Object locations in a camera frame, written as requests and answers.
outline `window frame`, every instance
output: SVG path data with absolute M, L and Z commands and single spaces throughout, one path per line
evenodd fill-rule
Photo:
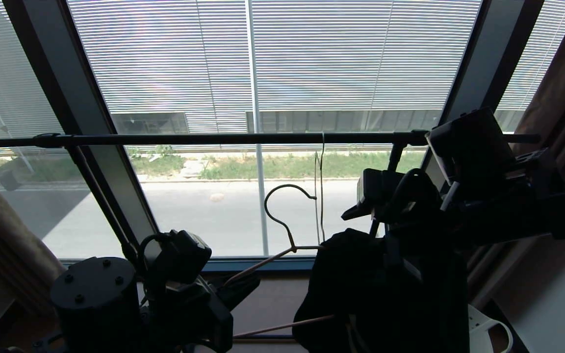
M 66 134 L 116 134 L 116 128 L 91 70 L 81 44 L 76 25 L 66 0 L 36 2 L 4 0 L 11 23 L 34 69 L 45 95 Z M 246 0 L 246 30 L 251 64 L 253 119 L 256 133 L 262 132 L 258 109 L 258 77 L 254 62 L 254 31 L 252 2 Z M 439 124 L 457 118 L 461 112 L 480 107 L 496 107 L 514 72 L 529 34 L 538 18 L 541 2 L 537 0 L 483 0 L 464 57 L 446 99 Z M 257 145 L 257 157 L 260 155 Z M 108 203 L 103 209 L 107 217 L 114 215 L 116 233 L 122 232 L 137 245 L 144 237 L 159 232 L 153 213 L 128 161 L 123 146 L 96 146 L 80 149 L 88 161 L 88 169 L 97 181 L 94 195 Z M 435 159 L 428 151 L 422 167 L 438 187 L 443 177 Z M 260 167 L 259 201 L 264 240 L 267 239 L 264 210 L 262 160 Z M 264 252 L 267 255 L 266 241 Z M 149 257 L 159 247 L 151 244 Z M 228 272 L 245 269 L 262 257 L 232 257 L 211 259 L 204 271 Z M 265 270 L 304 271 L 312 267 L 312 256 L 274 261 Z

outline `concrete pavement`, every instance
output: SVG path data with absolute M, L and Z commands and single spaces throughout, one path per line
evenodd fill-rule
M 312 181 L 266 181 L 265 192 L 283 183 L 294 183 L 314 194 Z M 347 222 L 339 218 L 354 205 L 356 186 L 354 180 L 325 181 L 326 237 L 346 227 L 369 229 L 369 217 Z M 263 255 L 256 181 L 143 183 L 142 187 L 161 230 L 194 232 L 211 246 L 213 256 Z M 122 256 L 88 188 L 2 191 L 2 195 L 57 257 Z M 274 217 L 289 225 L 296 244 L 318 244 L 314 202 L 299 190 L 278 190 L 268 206 Z M 282 226 L 268 220 L 267 232 L 270 254 L 289 247 Z M 314 251 L 298 251 L 298 255 L 308 254 Z

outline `black cylindrical motor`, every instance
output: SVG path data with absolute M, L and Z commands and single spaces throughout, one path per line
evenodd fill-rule
M 51 301 L 70 353 L 142 352 L 142 322 L 132 264 L 91 257 L 51 287 Z

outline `brown curtain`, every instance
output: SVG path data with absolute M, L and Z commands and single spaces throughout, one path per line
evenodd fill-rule
M 28 313 L 53 316 L 49 290 L 65 270 L 0 194 L 0 281 Z
M 516 155 L 548 147 L 565 177 L 565 37 L 516 133 L 537 133 L 542 136 L 538 145 L 514 145 L 512 148 Z M 471 304 L 477 308 L 485 306 L 536 241 L 538 240 L 525 239 L 475 251 L 468 262 Z

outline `metal column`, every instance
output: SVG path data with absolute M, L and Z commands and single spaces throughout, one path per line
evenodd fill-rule
M 250 85 L 252 87 L 252 115 L 254 119 L 254 133 L 263 132 L 258 111 L 258 78 L 256 74 L 256 58 L 254 55 L 254 23 L 252 14 L 252 0 L 245 0 L 245 27 L 247 29 L 247 51 L 250 59 Z M 267 218 L 265 217 L 265 177 L 263 175 L 263 150 L 260 143 L 256 144 L 256 171 L 258 174 L 258 209 L 260 210 L 260 231 L 263 239 L 263 255 L 269 256 L 267 245 Z

